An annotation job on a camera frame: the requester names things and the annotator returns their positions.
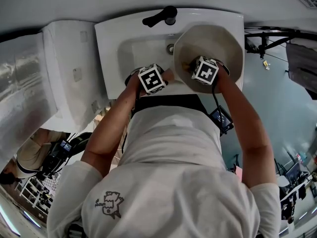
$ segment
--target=floor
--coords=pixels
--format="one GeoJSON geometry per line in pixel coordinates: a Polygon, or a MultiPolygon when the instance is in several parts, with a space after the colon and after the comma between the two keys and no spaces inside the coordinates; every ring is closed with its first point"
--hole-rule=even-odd
{"type": "MultiPolygon", "coordinates": [[[[252,38],[256,45],[259,38],[252,38]]],[[[285,44],[267,52],[264,60],[270,63],[266,70],[260,55],[245,53],[243,93],[260,115],[271,139],[276,160],[282,165],[291,161],[286,151],[295,156],[306,152],[316,137],[317,101],[313,101],[303,87],[288,78],[285,44]]],[[[210,96],[200,96],[207,111],[211,113],[216,105],[210,96]]],[[[221,95],[219,104],[228,110],[221,95]]],[[[228,168],[235,162],[241,148],[235,130],[221,137],[222,154],[228,168]]]]}

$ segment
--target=black faucet handle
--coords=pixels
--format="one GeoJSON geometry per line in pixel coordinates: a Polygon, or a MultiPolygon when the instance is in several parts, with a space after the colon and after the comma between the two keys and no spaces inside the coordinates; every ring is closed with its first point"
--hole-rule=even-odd
{"type": "Polygon", "coordinates": [[[142,23],[146,26],[153,27],[160,21],[165,20],[165,23],[167,25],[173,25],[175,24],[176,16],[177,9],[174,6],[167,6],[160,13],[152,17],[143,19],[142,23]]]}

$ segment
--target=bathroom sink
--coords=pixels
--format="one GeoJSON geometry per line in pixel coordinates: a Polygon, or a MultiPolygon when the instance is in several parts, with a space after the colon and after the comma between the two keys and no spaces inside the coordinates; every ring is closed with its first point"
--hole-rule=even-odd
{"type": "MultiPolygon", "coordinates": [[[[225,28],[244,50],[243,16],[237,13],[194,8],[179,8],[174,25],[161,21],[150,28],[142,19],[160,10],[135,13],[95,25],[99,55],[110,99],[116,99],[124,90],[124,80],[138,67],[157,63],[162,69],[174,70],[173,55],[167,46],[195,25],[218,25],[225,28]]],[[[242,89],[243,68],[236,84],[242,89]]],[[[156,95],[193,94],[191,88],[176,75],[175,81],[156,95]]]]}

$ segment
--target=wire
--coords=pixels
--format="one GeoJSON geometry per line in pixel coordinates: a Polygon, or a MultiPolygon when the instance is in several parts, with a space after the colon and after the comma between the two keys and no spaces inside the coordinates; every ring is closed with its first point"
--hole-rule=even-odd
{"type": "Polygon", "coordinates": [[[65,167],[65,166],[67,165],[67,163],[68,163],[68,161],[70,160],[71,157],[72,157],[72,156],[68,157],[68,160],[66,161],[65,165],[62,166],[58,171],[54,172],[53,175],[55,175],[56,173],[58,173],[59,171],[61,171],[61,170],[63,169],[63,167],[65,167]]]}
{"type": "Polygon", "coordinates": [[[124,144],[125,144],[125,140],[127,139],[127,135],[128,132],[125,134],[124,140],[123,140],[123,144],[122,144],[122,148],[121,148],[121,153],[123,154],[123,148],[124,148],[124,144]]]}
{"type": "Polygon", "coordinates": [[[268,56],[271,56],[271,57],[274,57],[274,58],[280,59],[280,60],[285,61],[285,62],[288,62],[287,60],[284,60],[284,59],[282,59],[282,58],[278,58],[278,57],[276,57],[276,56],[272,56],[272,55],[267,54],[267,53],[266,53],[265,55],[268,55],[268,56]]]}
{"type": "Polygon", "coordinates": [[[216,88],[216,82],[212,85],[211,92],[212,92],[214,101],[216,102],[217,109],[218,109],[219,116],[220,116],[220,131],[221,131],[222,134],[227,134],[227,132],[223,131],[223,128],[222,128],[222,114],[221,114],[221,110],[220,110],[220,107],[219,107],[219,103],[218,103],[217,97],[216,97],[216,95],[214,94],[214,89],[215,89],[215,88],[216,88]]]}
{"type": "MultiPolygon", "coordinates": [[[[248,32],[246,32],[246,31],[244,31],[246,34],[252,34],[252,33],[248,33],[248,32]]],[[[260,38],[260,37],[259,37],[260,38]]],[[[274,42],[274,41],[272,41],[272,40],[268,40],[269,42],[274,42]]],[[[287,42],[285,42],[285,43],[287,43],[287,42]]],[[[282,43],[283,44],[283,43],[282,43]]],[[[278,44],[279,46],[282,46],[282,47],[284,47],[285,48],[285,46],[283,46],[282,44],[278,44]]],[[[266,54],[267,55],[267,54],[266,54]]]]}
{"type": "Polygon", "coordinates": [[[69,139],[67,139],[67,141],[69,142],[75,134],[76,133],[74,133],[69,139]]]}
{"type": "Polygon", "coordinates": [[[74,137],[71,140],[75,139],[78,134],[79,134],[79,132],[78,133],[74,133],[74,137]]]}

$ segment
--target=beige bowl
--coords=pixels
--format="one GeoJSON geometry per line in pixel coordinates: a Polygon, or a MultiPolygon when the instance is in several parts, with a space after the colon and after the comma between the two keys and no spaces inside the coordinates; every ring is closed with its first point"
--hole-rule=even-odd
{"type": "Polygon", "coordinates": [[[236,39],[223,27],[197,25],[185,32],[174,45],[174,66],[176,75],[193,91],[211,93],[211,85],[203,85],[191,79],[191,74],[182,67],[197,56],[215,58],[230,70],[230,77],[236,82],[242,73],[243,50],[236,39]]]}

